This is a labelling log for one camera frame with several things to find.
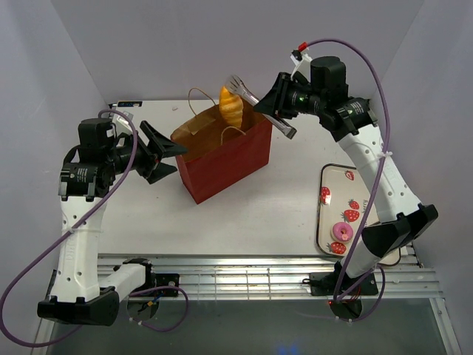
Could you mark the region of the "large fake croissant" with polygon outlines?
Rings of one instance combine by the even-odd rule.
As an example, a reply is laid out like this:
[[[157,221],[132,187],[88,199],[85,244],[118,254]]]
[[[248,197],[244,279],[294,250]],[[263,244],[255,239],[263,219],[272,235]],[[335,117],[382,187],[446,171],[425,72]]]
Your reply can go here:
[[[239,95],[222,87],[219,97],[219,111],[225,122],[236,128],[242,126],[244,105]]]

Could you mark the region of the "red paper bag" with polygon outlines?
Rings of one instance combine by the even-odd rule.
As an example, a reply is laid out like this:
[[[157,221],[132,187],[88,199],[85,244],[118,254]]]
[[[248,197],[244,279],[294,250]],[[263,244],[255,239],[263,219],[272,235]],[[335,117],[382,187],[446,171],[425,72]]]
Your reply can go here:
[[[176,157],[183,185],[199,204],[266,166],[273,126],[243,100],[242,126],[225,122],[219,101],[176,128],[171,140],[188,152]]]

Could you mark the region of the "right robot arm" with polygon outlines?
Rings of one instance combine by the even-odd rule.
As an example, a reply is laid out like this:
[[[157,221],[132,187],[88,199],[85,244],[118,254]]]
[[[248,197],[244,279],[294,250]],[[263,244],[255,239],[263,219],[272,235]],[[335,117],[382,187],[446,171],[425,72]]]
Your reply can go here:
[[[378,222],[364,227],[354,251],[334,271],[334,285],[343,294],[361,284],[361,276],[391,251],[425,232],[438,218],[434,205],[424,205],[403,179],[386,152],[387,139],[368,100],[348,93],[346,66],[336,56],[312,59],[298,50],[291,73],[280,72],[269,92],[254,105],[276,120],[315,115],[355,165],[374,199]]]

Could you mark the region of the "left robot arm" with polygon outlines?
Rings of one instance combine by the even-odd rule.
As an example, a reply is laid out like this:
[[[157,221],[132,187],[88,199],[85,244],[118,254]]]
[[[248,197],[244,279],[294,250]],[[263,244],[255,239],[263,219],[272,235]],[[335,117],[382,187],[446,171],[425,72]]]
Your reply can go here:
[[[114,267],[99,280],[98,241],[107,195],[115,178],[130,171],[153,184],[176,172],[162,159],[184,155],[185,147],[161,135],[147,121],[140,129],[148,138],[134,137],[125,120],[90,118],[78,126],[80,143],[64,158],[58,194],[63,232],[56,276],[49,295],[38,303],[40,318],[73,325],[111,325],[120,302],[130,294],[151,297],[143,309],[156,308],[161,297],[176,297],[178,276],[156,275],[144,258]]]

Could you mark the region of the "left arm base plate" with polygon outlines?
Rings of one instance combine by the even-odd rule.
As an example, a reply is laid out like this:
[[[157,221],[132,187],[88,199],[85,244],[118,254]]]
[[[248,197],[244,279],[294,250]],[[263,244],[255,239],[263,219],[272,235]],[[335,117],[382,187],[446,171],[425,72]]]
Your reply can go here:
[[[161,287],[160,290],[151,291],[153,297],[177,297],[179,291],[176,287],[180,286],[179,274],[152,274],[152,288]]]

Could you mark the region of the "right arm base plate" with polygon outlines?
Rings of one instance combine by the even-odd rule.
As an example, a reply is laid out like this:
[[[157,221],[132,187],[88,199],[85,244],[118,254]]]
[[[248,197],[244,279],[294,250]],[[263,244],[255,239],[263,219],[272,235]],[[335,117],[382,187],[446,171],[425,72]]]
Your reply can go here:
[[[302,280],[304,285],[310,287],[312,296],[330,296],[333,295],[338,281],[338,274],[330,273],[310,273],[308,277]],[[361,283],[354,288],[349,295],[375,296],[378,294],[378,287],[374,278],[374,274],[369,274]]]

